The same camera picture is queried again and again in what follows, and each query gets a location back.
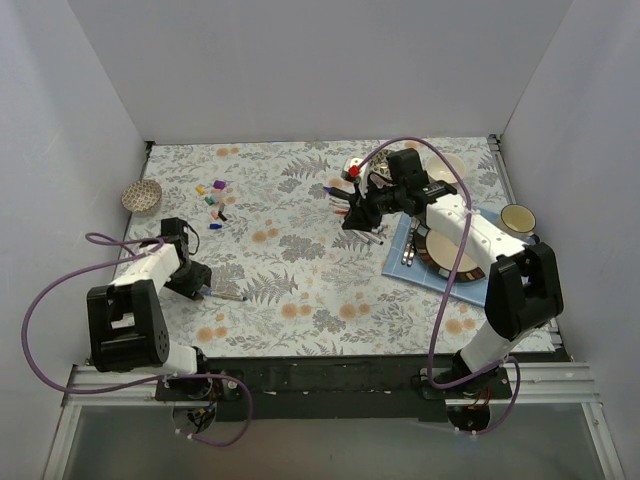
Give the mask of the floral dark patterned bowl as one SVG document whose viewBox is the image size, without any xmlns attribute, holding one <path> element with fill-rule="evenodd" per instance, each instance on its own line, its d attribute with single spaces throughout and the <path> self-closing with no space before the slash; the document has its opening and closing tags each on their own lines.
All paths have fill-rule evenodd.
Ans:
<svg viewBox="0 0 640 480">
<path fill-rule="evenodd" d="M 385 181 L 391 181 L 391 174 L 389 173 L 387 156 L 392 153 L 393 151 L 389 149 L 383 149 L 379 151 L 368 162 L 369 171 L 376 173 L 377 175 L 382 177 Z"/>
</svg>

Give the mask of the purple black highlighter pen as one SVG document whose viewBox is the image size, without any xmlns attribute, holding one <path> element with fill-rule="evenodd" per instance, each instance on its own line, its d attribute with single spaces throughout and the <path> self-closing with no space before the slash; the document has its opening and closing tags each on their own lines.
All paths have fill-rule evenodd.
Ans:
<svg viewBox="0 0 640 480">
<path fill-rule="evenodd" d="M 337 187 L 331 187 L 331 186 L 324 186 L 324 190 L 332 197 L 343 200 L 343 201 L 349 201 L 351 198 L 351 194 L 349 192 L 346 192 L 340 188 Z"/>
</svg>

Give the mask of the aluminium frame rail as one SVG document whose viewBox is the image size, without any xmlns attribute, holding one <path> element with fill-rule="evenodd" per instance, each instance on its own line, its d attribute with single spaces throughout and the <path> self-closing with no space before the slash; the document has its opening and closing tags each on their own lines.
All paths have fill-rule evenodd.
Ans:
<svg viewBox="0 0 640 480">
<path fill-rule="evenodd" d="M 303 363 L 266 362 L 252 367 L 240 367 L 230 375 L 244 381 L 258 397 L 282 399 L 290 394 L 307 397 L 313 394 L 381 394 L 385 397 L 407 393 L 417 400 L 443 400 L 451 405 L 470 404 L 476 398 L 496 404 L 508 403 L 513 396 L 527 404 L 596 403 L 601 395 L 585 363 L 524 362 L 518 368 L 509 364 L 498 370 L 485 387 L 464 386 L 460 391 L 444 391 L 431 387 L 426 371 L 400 361 Z M 236 401 L 242 397 L 239 387 L 229 388 L 221 381 L 212 394 L 188 394 L 173 380 L 156 380 L 142 384 L 141 374 L 99 373 L 92 367 L 79 367 L 72 374 L 67 393 L 69 403 L 79 405 L 114 404 L 145 405 L 202 404 L 214 397 L 218 401 Z"/>
</svg>

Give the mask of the dark rimmed dinner plate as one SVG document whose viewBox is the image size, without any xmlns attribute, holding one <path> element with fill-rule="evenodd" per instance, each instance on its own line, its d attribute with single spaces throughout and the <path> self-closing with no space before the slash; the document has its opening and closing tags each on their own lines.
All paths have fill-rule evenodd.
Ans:
<svg viewBox="0 0 640 480">
<path fill-rule="evenodd" d="M 438 231 L 419 227 L 414 233 L 417 255 L 427 269 L 437 276 L 447 279 L 454 265 L 458 246 Z M 471 283 L 485 278 L 484 272 L 466 254 L 462 256 L 456 272 L 457 283 Z"/>
</svg>

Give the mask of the floral tablecloth mat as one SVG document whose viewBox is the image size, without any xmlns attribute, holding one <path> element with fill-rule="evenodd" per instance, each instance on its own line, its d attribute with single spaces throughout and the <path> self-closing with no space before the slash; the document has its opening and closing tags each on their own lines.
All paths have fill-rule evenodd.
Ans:
<svg viewBox="0 0 640 480">
<path fill-rule="evenodd" d="M 153 147 L 145 175 L 163 198 L 153 214 L 132 219 L 129 237 L 157 235 L 165 218 L 186 220 L 213 291 L 248 298 L 192 301 L 163 289 L 170 337 L 210 357 L 461 349 L 483 325 L 483 309 L 384 276 L 399 217 L 384 219 L 383 245 L 368 244 L 342 229 L 339 206 L 324 190 L 342 186 L 346 160 L 375 147 L 373 140 Z M 212 187 L 216 180 L 224 190 Z M 214 210 L 228 221 L 214 220 Z"/>
</svg>

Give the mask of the blue checked cloth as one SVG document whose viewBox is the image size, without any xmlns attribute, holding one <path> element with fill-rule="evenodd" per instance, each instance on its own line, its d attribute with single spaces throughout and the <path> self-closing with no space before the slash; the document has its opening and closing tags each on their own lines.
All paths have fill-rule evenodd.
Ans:
<svg viewBox="0 0 640 480">
<path fill-rule="evenodd" d="M 415 286 L 443 293 L 445 291 L 447 277 L 439 276 L 430 270 L 426 264 L 415 254 L 411 266 L 402 263 L 405 247 L 408 242 L 411 219 L 402 213 L 399 223 L 390 245 L 382 274 L 387 277 L 402 280 Z M 466 301 L 475 306 L 483 307 L 487 292 L 488 280 L 486 278 L 471 282 L 456 281 L 452 287 L 450 296 Z"/>
</svg>

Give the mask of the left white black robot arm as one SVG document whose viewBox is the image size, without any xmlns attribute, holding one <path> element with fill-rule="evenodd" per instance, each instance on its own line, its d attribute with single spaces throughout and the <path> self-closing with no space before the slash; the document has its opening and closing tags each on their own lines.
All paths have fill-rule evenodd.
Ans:
<svg viewBox="0 0 640 480">
<path fill-rule="evenodd" d="M 213 386 L 195 347 L 170 339 L 159 293 L 163 288 L 188 300 L 201 300 L 211 285 L 211 269 L 191 259 L 187 221 L 161 221 L 160 245 L 142 243 L 135 260 L 110 284 L 87 294 L 91 358 L 100 372 L 133 370 L 179 375 L 178 387 L 193 400 L 205 398 Z"/>
</svg>

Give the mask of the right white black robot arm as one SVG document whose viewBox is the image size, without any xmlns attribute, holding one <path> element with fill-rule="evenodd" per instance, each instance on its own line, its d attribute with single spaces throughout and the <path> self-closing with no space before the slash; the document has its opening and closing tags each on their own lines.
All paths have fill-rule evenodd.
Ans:
<svg viewBox="0 0 640 480">
<path fill-rule="evenodd" d="M 563 311 L 555 253 L 541 241 L 529 244 L 486 220 L 473 209 L 461 181 L 430 179 L 415 149 L 394 152 L 386 161 L 388 172 L 379 181 L 367 159 L 346 161 L 341 177 L 353 184 L 353 192 L 328 192 L 349 205 L 343 229 L 369 232 L 384 215 L 404 213 L 450 240 L 457 248 L 456 262 L 468 256 L 480 268 L 488 281 L 485 323 L 448 370 L 434 374 L 429 359 L 423 375 L 434 389 L 475 397 L 516 345 Z"/>
</svg>

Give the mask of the cream ceramic bowl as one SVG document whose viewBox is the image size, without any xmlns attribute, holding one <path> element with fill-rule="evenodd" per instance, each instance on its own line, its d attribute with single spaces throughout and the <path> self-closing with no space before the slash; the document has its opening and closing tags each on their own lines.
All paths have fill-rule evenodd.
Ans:
<svg viewBox="0 0 640 480">
<path fill-rule="evenodd" d="M 456 155 L 445 154 L 444 157 L 450 166 L 455 170 L 455 176 L 451 169 L 438 155 L 432 155 L 425 163 L 425 170 L 431 181 L 445 181 L 449 184 L 456 184 L 458 179 L 464 179 L 467 173 L 467 167 L 464 161 Z"/>
</svg>

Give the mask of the patterned bowl at left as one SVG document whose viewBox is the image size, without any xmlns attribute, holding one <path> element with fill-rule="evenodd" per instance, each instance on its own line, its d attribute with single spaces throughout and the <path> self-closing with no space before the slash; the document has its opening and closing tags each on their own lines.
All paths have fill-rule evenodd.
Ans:
<svg viewBox="0 0 640 480">
<path fill-rule="evenodd" d="M 161 204 L 162 188 L 155 180 L 142 179 L 130 184 L 121 195 L 122 206 L 132 214 L 151 214 Z"/>
</svg>

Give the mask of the blue marker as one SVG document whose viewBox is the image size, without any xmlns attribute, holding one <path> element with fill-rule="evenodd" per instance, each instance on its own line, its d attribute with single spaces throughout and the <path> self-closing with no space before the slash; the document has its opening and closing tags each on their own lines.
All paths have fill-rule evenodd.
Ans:
<svg viewBox="0 0 640 480">
<path fill-rule="evenodd" d="M 200 293 L 203 296 L 209 296 L 209 297 L 224 299 L 224 300 L 232 300 L 232 301 L 240 301 L 240 302 L 244 302 L 248 300 L 248 298 L 244 295 L 233 294 L 228 292 L 215 292 L 210 289 L 202 289 Z"/>
</svg>

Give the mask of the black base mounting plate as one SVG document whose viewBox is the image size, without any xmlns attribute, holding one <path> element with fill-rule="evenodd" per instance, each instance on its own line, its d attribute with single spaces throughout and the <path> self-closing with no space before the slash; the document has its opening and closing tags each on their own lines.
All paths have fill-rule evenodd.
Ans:
<svg viewBox="0 0 640 480">
<path fill-rule="evenodd" d="M 454 390 L 431 387 L 425 355 L 237 357 L 205 360 L 207 373 L 241 380 L 256 420 L 413 418 L 444 422 L 448 400 L 512 395 L 505 369 Z"/>
</svg>

